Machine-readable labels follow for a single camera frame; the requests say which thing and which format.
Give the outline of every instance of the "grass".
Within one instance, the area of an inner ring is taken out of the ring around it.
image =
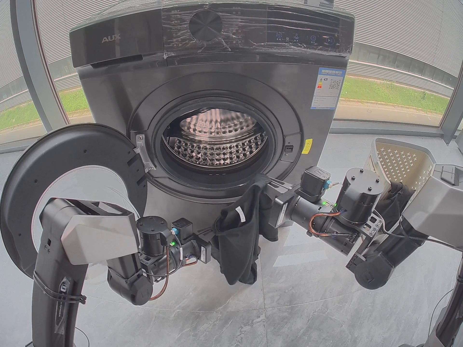
[[[359,101],[374,101],[443,114],[449,99],[423,90],[400,86],[391,81],[376,81],[347,76],[341,97]],[[67,113],[89,109],[82,88],[60,92],[62,105]],[[0,130],[40,120],[32,102],[0,112]]]
[[[391,81],[375,81],[350,76],[344,81],[341,97],[414,107],[439,114],[444,113],[449,103],[449,98],[424,90],[397,85]]]
[[[67,113],[89,109],[82,88],[60,92],[62,105]],[[32,101],[0,112],[0,130],[20,124],[30,124],[40,120]]]

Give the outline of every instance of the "clothing label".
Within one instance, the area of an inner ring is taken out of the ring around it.
[[[345,76],[345,69],[319,68],[310,109],[336,109]]]
[[[283,223],[283,218],[285,217],[287,207],[288,207],[288,203],[286,202],[283,205],[283,208],[281,209],[280,216],[278,217],[278,222],[276,223],[277,227],[280,226]]]
[[[243,212],[243,210],[241,209],[241,207],[240,207],[240,206],[236,207],[236,208],[235,208],[235,211],[238,212],[239,218],[240,218],[241,222],[242,222],[242,223],[245,222],[245,221],[246,221],[245,213]]]
[[[313,139],[307,139],[301,154],[309,154]]]

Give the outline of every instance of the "black cloth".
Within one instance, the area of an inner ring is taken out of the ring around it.
[[[415,193],[402,182],[391,182],[391,190],[376,205],[376,210],[384,219],[386,230],[390,230],[402,215],[402,211]]]
[[[230,285],[257,281],[259,234],[270,241],[278,240],[278,229],[269,225],[273,201],[263,193],[268,182],[265,175],[254,177],[246,192],[224,208],[212,226],[215,235],[211,255]]]

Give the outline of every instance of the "tile floor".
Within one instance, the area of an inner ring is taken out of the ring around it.
[[[330,135],[319,165],[333,181],[342,181],[349,168],[363,166],[373,138]],[[454,142],[447,147],[441,139],[393,138],[427,147],[438,163],[463,166]],[[0,155],[0,186],[19,155]],[[338,192],[334,187],[327,199],[335,200]],[[417,345],[426,339],[437,301],[453,287],[460,261],[459,253],[426,243],[384,287],[370,291],[344,268],[346,257],[307,237],[298,225],[281,228],[278,242],[262,239],[260,246],[253,286],[229,286],[212,261],[182,269],[163,297],[143,307],[112,292],[104,267],[95,265],[84,285],[88,302],[79,309],[77,325],[92,347]],[[31,340],[32,281],[2,245],[0,274],[0,346],[23,346]],[[75,343],[87,345],[79,331]]]

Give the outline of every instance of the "aux logo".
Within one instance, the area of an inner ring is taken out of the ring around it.
[[[117,35],[112,35],[112,36],[108,36],[106,38],[103,38],[103,41],[101,41],[101,43],[107,43],[108,41],[114,41],[115,39],[120,40],[120,33],[118,33]]]

